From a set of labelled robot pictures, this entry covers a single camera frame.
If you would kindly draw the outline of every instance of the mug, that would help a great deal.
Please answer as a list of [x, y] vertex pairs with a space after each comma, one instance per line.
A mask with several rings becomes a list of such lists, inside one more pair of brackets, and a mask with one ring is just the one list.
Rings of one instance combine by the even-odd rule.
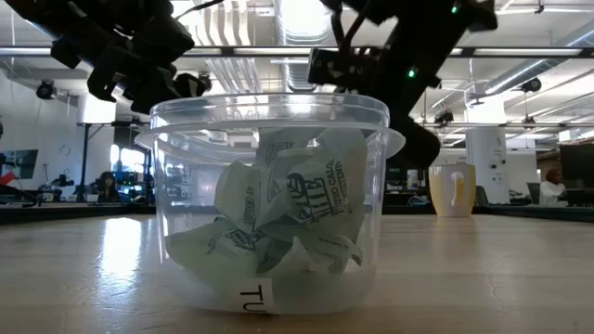
[[429, 168], [433, 207], [440, 217], [468, 217], [476, 197], [476, 172], [467, 163]]

